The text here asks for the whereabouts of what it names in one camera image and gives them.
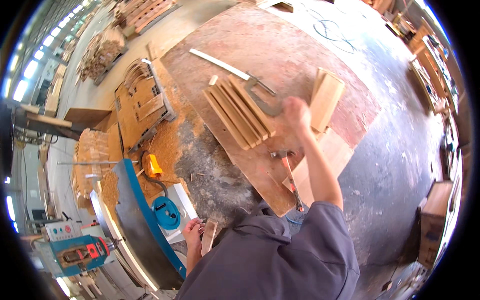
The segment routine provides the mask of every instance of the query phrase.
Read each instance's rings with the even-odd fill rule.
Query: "yellow object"
[[[162,168],[158,165],[156,161],[156,157],[153,154],[149,154],[147,156],[147,166],[145,167],[145,173],[149,177],[155,177],[155,174],[161,174],[163,173]]]

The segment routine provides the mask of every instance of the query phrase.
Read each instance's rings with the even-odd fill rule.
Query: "shirt sleeve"
[[[287,247],[310,252],[324,263],[344,264],[360,274],[343,212],[329,202],[317,201],[312,204],[300,231],[292,236]]]

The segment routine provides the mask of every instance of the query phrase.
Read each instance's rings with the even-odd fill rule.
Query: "blue wheel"
[[[158,197],[153,201],[152,212],[156,222],[166,230],[174,230],[180,226],[180,213],[177,206],[167,197]]]

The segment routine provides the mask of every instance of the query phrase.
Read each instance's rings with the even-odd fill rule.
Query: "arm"
[[[285,118],[295,130],[305,150],[313,198],[315,201],[330,202],[343,210],[340,185],[310,128],[312,115],[307,104],[299,98],[288,97],[283,101],[283,111],[285,112]]]
[[[187,275],[193,270],[197,262],[202,258],[202,241],[200,235],[205,231],[205,223],[195,218],[190,220],[182,231],[187,243]]]

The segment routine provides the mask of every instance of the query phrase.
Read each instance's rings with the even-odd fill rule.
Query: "gray work shirt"
[[[252,216],[195,266],[176,299],[350,299],[360,270],[343,213],[315,202],[289,238],[283,221]]]

